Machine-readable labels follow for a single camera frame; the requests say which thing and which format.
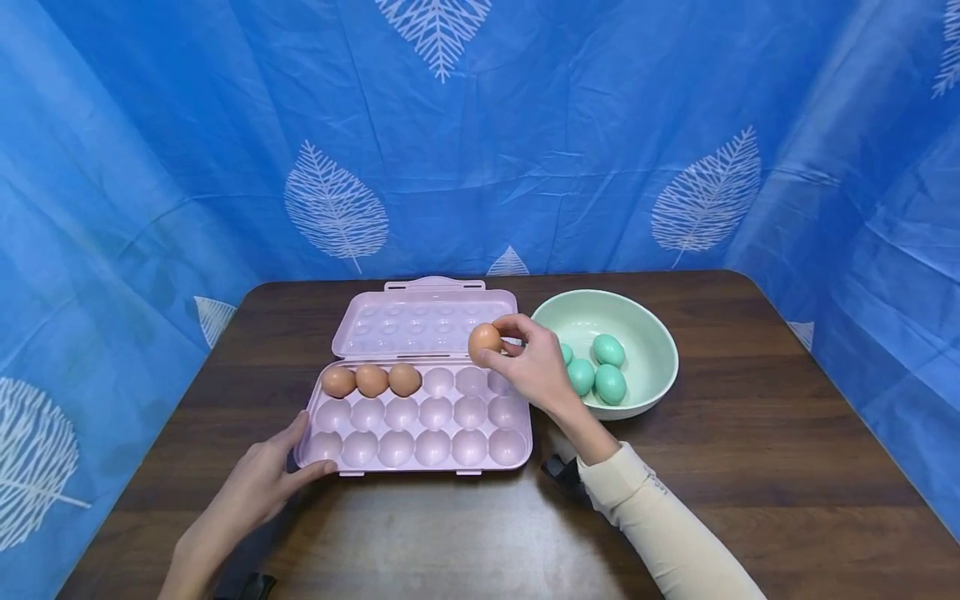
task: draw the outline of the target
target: egg carton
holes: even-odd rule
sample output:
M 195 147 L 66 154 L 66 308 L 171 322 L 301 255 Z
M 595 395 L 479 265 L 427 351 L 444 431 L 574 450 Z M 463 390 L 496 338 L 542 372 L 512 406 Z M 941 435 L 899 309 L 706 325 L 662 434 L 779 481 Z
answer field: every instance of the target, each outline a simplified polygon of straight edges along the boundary
M 346 360 L 326 369 L 355 371 L 369 363 L 389 371 L 405 362 L 420 373 L 422 385 L 408 397 L 388 388 L 376 398 L 355 390 L 337 399 L 324 393 L 321 373 L 294 460 L 300 467 L 336 461 L 341 476 L 478 475 L 522 466 L 533 450 L 530 407 L 506 379 L 476 367 L 467 354 L 474 327 L 512 312 L 510 292 L 445 277 L 391 282 L 384 292 L 355 297 L 333 340 L 334 352 Z

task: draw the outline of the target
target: beige sleeve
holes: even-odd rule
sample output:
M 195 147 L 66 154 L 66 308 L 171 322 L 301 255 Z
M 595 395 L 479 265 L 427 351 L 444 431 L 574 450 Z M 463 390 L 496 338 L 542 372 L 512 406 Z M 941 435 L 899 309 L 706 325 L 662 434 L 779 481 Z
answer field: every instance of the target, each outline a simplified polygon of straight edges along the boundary
M 593 508 L 634 545 L 667 600 L 763 598 L 740 563 L 640 460 L 629 444 L 577 466 Z

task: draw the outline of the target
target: bowl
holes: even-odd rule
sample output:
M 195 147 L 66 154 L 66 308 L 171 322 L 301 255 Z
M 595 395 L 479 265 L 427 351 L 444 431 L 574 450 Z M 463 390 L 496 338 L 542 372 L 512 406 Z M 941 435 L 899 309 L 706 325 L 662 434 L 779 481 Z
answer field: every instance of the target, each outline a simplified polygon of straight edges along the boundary
M 673 336 L 652 312 L 629 298 L 602 290 L 573 290 L 540 305 L 533 320 L 552 329 L 596 369 L 593 338 L 608 333 L 620 341 L 626 360 L 620 370 L 627 395 L 617 406 L 604 403 L 593 390 L 584 404 L 600 420 L 622 420 L 650 410 L 677 379 L 680 356 Z

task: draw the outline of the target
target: green egg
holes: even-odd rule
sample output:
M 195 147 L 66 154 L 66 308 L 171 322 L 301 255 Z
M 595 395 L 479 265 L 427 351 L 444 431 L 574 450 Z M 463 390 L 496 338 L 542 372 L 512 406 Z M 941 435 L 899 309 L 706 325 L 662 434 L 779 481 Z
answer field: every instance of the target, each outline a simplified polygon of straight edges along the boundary
M 569 366 L 570 361 L 573 360 L 573 348 L 567 344 L 560 344 L 560 352 L 564 354 L 564 362 Z
M 593 389 L 606 404 L 616 406 L 627 395 L 627 380 L 614 365 L 600 365 L 593 379 Z
M 570 377 L 573 390 L 579 396 L 586 396 L 590 388 L 593 387 L 593 365 L 590 364 L 589 360 L 578 358 L 570 361 L 570 365 L 566 368 L 566 374 Z
M 627 358 L 623 346 L 611 335 L 601 333 L 593 338 L 593 356 L 601 365 L 614 365 L 618 369 Z

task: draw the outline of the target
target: brown egg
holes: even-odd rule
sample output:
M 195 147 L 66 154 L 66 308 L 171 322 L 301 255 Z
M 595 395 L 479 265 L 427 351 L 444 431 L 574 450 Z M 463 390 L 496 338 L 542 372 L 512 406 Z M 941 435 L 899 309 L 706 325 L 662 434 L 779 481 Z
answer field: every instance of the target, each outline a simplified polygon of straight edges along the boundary
M 400 397 L 412 396 L 420 389 L 420 372 L 406 363 L 396 363 L 390 367 L 390 389 Z
M 366 397 L 377 397 L 387 391 L 387 372 L 376 365 L 357 367 L 357 389 Z
M 320 378 L 320 387 L 324 390 L 324 394 L 342 398 L 353 393 L 353 390 L 357 387 L 357 382 L 353 376 L 353 371 L 347 367 L 330 367 L 324 371 Z
M 480 323 L 470 332 L 467 352 L 474 363 L 477 362 L 477 352 L 480 348 L 489 348 L 494 352 L 499 352 L 501 349 L 500 332 L 489 323 Z

